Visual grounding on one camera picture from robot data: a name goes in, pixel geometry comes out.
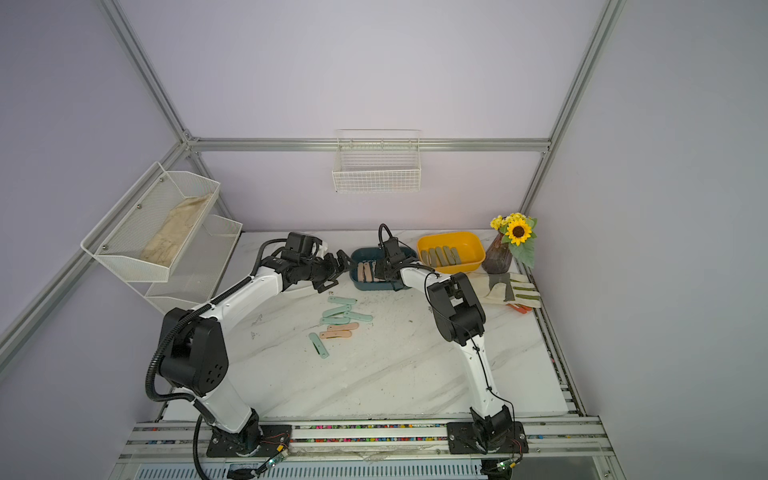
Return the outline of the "white storage box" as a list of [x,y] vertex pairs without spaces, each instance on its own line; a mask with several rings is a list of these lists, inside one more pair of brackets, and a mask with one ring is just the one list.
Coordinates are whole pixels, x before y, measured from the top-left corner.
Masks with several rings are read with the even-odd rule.
[[310,237],[310,255],[313,258],[323,258],[328,253],[328,244],[322,239]]

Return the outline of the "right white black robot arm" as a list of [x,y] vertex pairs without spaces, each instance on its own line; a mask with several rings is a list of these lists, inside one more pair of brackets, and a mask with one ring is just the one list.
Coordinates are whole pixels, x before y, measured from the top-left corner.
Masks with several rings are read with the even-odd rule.
[[467,275],[441,274],[400,252],[378,260],[375,276],[422,292],[439,334],[463,355],[477,448],[490,452],[514,439],[514,406],[497,392],[485,347],[486,314]]

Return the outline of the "dark teal storage box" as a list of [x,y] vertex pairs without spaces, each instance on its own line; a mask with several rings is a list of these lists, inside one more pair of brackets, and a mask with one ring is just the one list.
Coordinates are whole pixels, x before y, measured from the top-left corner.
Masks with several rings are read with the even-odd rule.
[[406,290],[407,286],[403,282],[357,282],[357,263],[369,262],[373,266],[378,260],[384,258],[384,252],[379,247],[358,248],[351,255],[351,270],[349,272],[353,285],[360,291],[400,291]]

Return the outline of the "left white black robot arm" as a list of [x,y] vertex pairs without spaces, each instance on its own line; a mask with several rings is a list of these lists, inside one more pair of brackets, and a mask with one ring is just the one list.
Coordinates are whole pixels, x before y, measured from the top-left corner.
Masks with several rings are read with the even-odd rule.
[[251,271],[235,285],[196,307],[165,314],[145,374],[147,398],[185,401],[230,435],[254,427],[258,415],[228,378],[226,336],[263,303],[301,282],[318,293],[331,289],[349,266],[344,251],[329,251],[315,236],[291,232],[265,241]]

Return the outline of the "yellow storage box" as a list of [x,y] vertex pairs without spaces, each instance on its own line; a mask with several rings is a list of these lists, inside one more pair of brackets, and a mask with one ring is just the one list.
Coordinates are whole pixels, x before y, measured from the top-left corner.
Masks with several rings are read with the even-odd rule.
[[485,249],[469,231],[426,235],[417,242],[420,260],[440,273],[472,272],[485,260]]

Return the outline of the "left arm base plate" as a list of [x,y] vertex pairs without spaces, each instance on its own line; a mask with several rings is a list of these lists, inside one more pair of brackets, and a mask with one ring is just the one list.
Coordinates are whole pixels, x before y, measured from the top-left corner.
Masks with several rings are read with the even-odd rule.
[[269,458],[279,447],[288,448],[293,427],[289,424],[259,425],[259,432],[232,434],[214,428],[206,450],[208,458]]

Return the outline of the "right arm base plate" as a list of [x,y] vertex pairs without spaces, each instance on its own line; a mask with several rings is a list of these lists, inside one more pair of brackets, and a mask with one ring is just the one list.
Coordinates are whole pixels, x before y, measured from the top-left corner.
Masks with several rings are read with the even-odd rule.
[[451,454],[527,454],[529,444],[521,422],[514,422],[490,433],[481,433],[473,422],[449,422],[447,442]]

